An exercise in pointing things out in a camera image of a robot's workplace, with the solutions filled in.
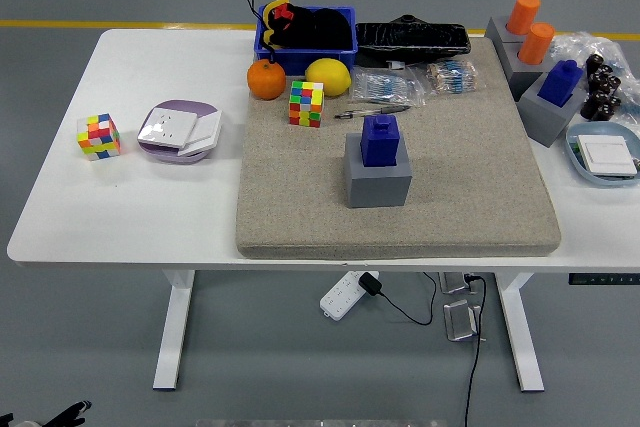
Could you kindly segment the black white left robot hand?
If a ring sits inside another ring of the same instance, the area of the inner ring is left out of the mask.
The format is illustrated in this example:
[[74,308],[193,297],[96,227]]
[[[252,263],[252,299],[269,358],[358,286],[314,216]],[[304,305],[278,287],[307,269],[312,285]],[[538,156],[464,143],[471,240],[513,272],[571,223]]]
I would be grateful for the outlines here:
[[64,411],[56,415],[51,420],[41,424],[36,421],[22,421],[16,423],[15,427],[19,426],[34,426],[34,427],[74,427],[80,426],[85,422],[83,417],[84,413],[92,407],[92,403],[89,400],[83,400],[72,404]]

